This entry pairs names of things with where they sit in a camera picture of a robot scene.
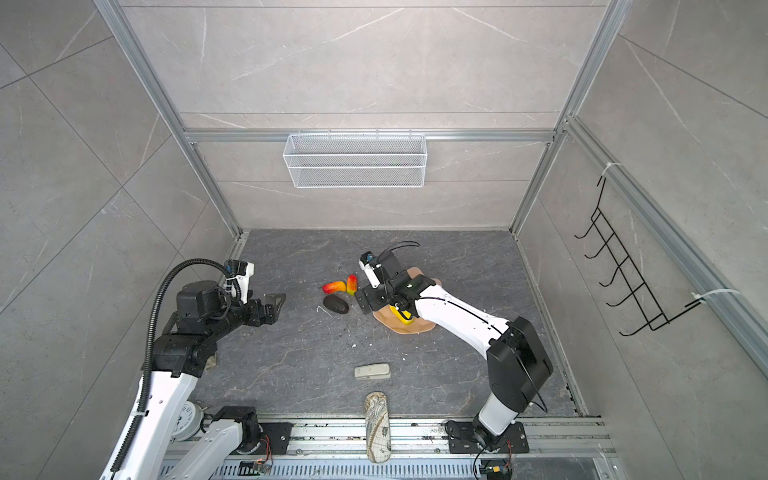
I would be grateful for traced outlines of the red yellow fake mango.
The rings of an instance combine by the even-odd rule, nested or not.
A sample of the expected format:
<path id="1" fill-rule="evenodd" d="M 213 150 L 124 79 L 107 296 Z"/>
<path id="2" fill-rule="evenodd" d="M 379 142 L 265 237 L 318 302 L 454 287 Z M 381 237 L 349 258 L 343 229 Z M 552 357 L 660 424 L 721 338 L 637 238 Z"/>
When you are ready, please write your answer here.
<path id="1" fill-rule="evenodd" d="M 354 296 L 358 290 L 358 279 L 355 274 L 351 274 L 346 280 L 346 293 Z"/>

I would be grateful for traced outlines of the red orange fake mango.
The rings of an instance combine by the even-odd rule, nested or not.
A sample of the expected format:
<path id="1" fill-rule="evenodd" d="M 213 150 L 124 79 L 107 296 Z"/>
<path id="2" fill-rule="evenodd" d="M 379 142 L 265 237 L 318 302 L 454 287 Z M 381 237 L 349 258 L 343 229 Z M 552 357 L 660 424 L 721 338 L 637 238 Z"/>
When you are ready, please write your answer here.
<path id="1" fill-rule="evenodd" d="M 323 290 L 323 292 L 325 294 L 333 294 L 333 293 L 337 293 L 337 292 L 346 293 L 347 292 L 347 286 L 346 286 L 346 283 L 344 281 L 334 281 L 334 282 L 330 282 L 330 283 L 325 284 L 322 287 L 322 290 Z"/>

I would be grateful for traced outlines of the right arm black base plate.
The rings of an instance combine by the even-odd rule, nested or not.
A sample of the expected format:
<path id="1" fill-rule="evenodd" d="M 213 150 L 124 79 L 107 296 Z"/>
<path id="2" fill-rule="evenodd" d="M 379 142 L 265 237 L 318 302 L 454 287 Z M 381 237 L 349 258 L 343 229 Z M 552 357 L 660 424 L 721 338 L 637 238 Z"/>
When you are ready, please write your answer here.
<path id="1" fill-rule="evenodd" d="M 477 419 L 472 422 L 448 420 L 444 423 L 452 454 L 506 452 L 525 454 L 530 451 L 524 426 L 520 422 L 509 424 L 500 435 L 494 435 Z"/>

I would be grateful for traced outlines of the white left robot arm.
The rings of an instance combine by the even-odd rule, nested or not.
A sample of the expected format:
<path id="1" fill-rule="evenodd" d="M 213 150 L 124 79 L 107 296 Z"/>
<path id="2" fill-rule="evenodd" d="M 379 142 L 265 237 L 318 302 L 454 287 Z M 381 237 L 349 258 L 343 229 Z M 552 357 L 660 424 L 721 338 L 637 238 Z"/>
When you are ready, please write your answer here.
<path id="1" fill-rule="evenodd" d="M 185 403 L 217 343 L 241 326 L 272 325 L 285 303 L 283 293 L 240 300 L 214 281 L 198 281 L 177 294 L 170 331 L 148 329 L 135 409 L 130 413 L 104 479 L 157 479 Z M 268 436 L 255 408 L 226 406 L 216 412 L 203 438 L 167 474 L 170 479 L 208 479 L 233 453 L 269 453 Z"/>

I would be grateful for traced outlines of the dark fake avocado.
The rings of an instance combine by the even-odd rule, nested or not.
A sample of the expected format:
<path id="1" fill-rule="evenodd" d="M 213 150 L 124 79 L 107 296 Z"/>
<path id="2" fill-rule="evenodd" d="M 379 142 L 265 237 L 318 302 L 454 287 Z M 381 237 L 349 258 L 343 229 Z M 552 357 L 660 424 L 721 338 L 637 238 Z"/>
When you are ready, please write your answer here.
<path id="1" fill-rule="evenodd" d="M 340 315 L 347 314 L 350 311 L 347 301 L 335 294 L 326 295 L 323 299 L 323 306 L 325 309 Z"/>

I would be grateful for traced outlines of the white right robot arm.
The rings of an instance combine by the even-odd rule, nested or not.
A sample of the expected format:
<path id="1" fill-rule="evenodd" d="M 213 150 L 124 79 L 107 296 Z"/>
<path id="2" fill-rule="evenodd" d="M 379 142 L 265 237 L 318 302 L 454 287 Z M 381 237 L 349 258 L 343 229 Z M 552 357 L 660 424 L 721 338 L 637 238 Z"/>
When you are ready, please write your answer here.
<path id="1" fill-rule="evenodd" d="M 552 362 L 531 322 L 506 320 L 458 299 L 418 269 L 392 278 L 367 272 L 369 284 L 355 297 L 365 312 L 399 334 L 419 334 L 439 326 L 486 361 L 490 394 L 473 420 L 474 435 L 496 441 L 531 404 L 545 407 L 541 388 Z"/>

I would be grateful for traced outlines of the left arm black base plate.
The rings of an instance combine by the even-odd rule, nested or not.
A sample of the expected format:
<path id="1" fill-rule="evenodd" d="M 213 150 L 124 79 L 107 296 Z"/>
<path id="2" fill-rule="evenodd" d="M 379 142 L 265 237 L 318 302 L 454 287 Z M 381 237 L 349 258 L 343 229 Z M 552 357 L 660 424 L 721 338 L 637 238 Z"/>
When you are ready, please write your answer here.
<path id="1" fill-rule="evenodd" d="M 267 453 L 285 455 L 294 424 L 290 422 L 260 423 L 258 427 L 246 425 L 243 441 L 236 449 L 241 455 L 265 457 Z"/>

